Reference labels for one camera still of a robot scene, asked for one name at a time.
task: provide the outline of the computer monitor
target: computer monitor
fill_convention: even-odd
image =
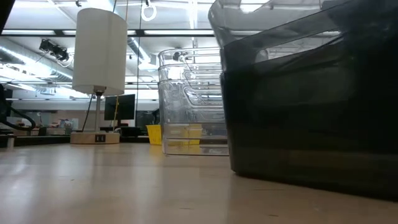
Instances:
[[[120,120],[134,119],[134,112],[136,108],[136,95],[122,95],[119,96],[118,113],[116,120],[120,126]],[[116,96],[109,96],[105,98],[105,120],[112,121],[114,119],[114,112],[116,109]]]

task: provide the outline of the clear plastic container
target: clear plastic container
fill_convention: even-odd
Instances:
[[[166,154],[228,155],[219,49],[159,55],[159,101]]]

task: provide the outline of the dark plastic bin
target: dark plastic bin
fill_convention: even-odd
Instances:
[[[243,39],[225,38],[231,29],[212,20],[225,2],[209,19],[222,46],[232,170],[397,200],[398,1],[339,1]],[[325,32],[339,34],[258,60],[264,49]]]

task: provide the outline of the ceiling pipe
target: ceiling pipe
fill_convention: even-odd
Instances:
[[[67,68],[63,68],[60,65],[58,65],[56,62],[53,62],[31,50],[28,50],[24,47],[21,47],[18,44],[15,44],[14,42],[4,38],[0,37],[0,46],[2,47],[3,50],[10,52],[11,54],[14,55],[14,57],[18,57],[18,55],[28,58],[29,60],[35,61],[38,65],[47,68],[50,70],[52,73],[55,73],[55,75],[58,75],[58,77],[62,80],[71,80],[73,78],[73,71]]]

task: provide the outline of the cylindrical lamp shade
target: cylindrical lamp shade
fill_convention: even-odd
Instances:
[[[72,88],[82,93],[104,89],[104,95],[124,93],[127,24],[101,9],[83,9],[77,16]]]

